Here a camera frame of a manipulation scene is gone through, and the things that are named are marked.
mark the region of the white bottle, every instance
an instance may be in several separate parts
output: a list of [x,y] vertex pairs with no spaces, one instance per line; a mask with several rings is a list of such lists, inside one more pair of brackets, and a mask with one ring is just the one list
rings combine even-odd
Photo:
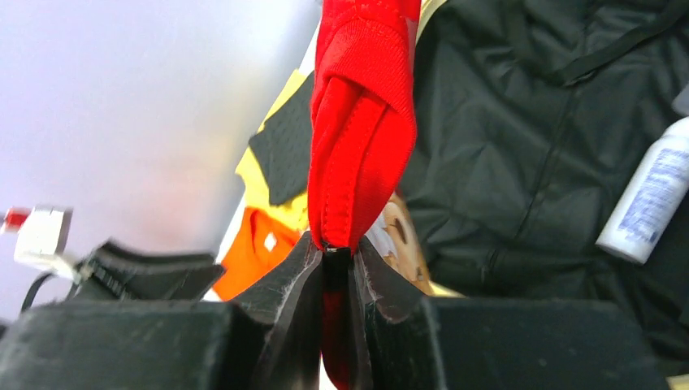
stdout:
[[689,118],[674,123],[648,148],[596,245],[613,256],[644,264],[687,189]]

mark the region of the yellow fabric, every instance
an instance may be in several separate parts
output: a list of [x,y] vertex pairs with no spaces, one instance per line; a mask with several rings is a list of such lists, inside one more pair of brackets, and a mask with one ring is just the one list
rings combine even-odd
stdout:
[[[306,80],[306,76],[299,73],[299,71],[295,70],[292,72],[292,75],[287,80],[287,84],[268,111],[266,118],[263,120],[264,122],[284,105],[299,87],[304,84],[304,80]],[[258,132],[262,130],[263,123],[258,128]],[[244,181],[244,186],[246,187],[245,200],[248,207],[263,210],[268,216],[280,221],[284,226],[292,230],[306,230],[309,226],[309,217],[306,210],[306,192],[283,205],[272,206],[268,201],[268,184],[263,177],[261,167],[258,165],[256,156],[254,156],[251,148],[246,148],[244,156],[239,161],[235,172]]]
[[689,390],[689,375],[675,376],[668,378],[668,381],[673,390]]

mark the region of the black plastic part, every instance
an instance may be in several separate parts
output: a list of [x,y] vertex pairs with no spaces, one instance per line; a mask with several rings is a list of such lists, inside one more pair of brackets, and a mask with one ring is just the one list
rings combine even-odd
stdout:
[[375,389],[668,388],[640,328],[613,305],[426,297],[361,247]]
[[[249,340],[249,320],[229,305],[71,302],[22,315],[0,341],[0,388],[199,389],[245,382],[227,364]],[[227,372],[226,383],[219,374]]]
[[198,300],[224,273],[209,253],[143,254],[108,241],[81,267],[91,276],[77,299]]
[[308,233],[227,303],[73,300],[0,340],[0,388],[316,389],[324,288],[345,288],[352,389],[666,390],[611,305],[424,296],[363,240],[324,256]]

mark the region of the black strap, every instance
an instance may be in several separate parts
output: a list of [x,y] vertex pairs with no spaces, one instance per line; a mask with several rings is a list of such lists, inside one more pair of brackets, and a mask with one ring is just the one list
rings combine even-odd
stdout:
[[558,85],[574,85],[581,80],[586,80],[595,70],[619,59],[645,41],[664,33],[689,13],[689,0],[669,0],[665,9],[653,21],[632,29],[610,45],[577,58],[561,69],[544,71],[528,34],[525,0],[505,1],[507,33],[518,59],[530,71]]
[[36,278],[36,280],[33,281],[33,283],[31,283],[31,287],[28,288],[28,291],[26,292],[26,297],[24,298],[24,302],[22,303],[22,313],[31,308],[31,306],[33,306],[33,301],[36,299],[36,294],[38,294],[38,290],[43,286],[43,284],[45,284],[54,276],[55,274],[52,272],[43,272]]
[[[26,292],[26,297],[24,297],[24,302],[22,302],[21,306],[21,312],[23,313],[24,311],[31,309],[31,306],[33,306],[33,301],[36,300],[36,295],[38,294],[38,290],[43,287],[43,284],[45,284],[48,280],[52,279],[55,277],[55,273],[52,271],[46,271],[40,274],[34,281],[31,283],[31,286],[28,288],[28,291]],[[76,294],[76,290],[79,288],[79,285],[72,282],[71,287],[69,288],[69,292],[67,293],[67,298],[66,299],[71,299],[74,297]]]

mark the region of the red tag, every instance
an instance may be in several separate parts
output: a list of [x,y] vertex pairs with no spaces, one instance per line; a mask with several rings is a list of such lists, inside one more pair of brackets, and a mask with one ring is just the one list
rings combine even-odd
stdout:
[[4,232],[18,232],[30,214],[31,209],[19,207],[9,209],[2,223],[2,230]]

